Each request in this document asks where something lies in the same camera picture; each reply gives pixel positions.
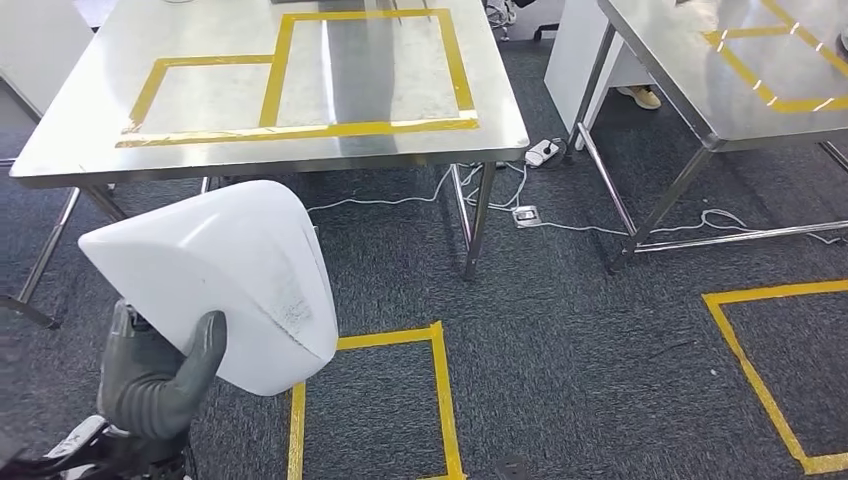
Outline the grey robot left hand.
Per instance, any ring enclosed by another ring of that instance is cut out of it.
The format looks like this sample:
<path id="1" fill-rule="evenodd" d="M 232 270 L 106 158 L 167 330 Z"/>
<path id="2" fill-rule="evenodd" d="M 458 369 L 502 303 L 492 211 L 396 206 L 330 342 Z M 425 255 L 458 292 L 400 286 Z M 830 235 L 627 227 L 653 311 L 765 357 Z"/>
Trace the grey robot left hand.
<path id="1" fill-rule="evenodd" d="M 103 355 L 98 408 L 126 430 L 178 429 L 189 423 L 227 348 L 227 317 L 214 310 L 196 322 L 186 352 L 124 301 L 115 306 Z"/>

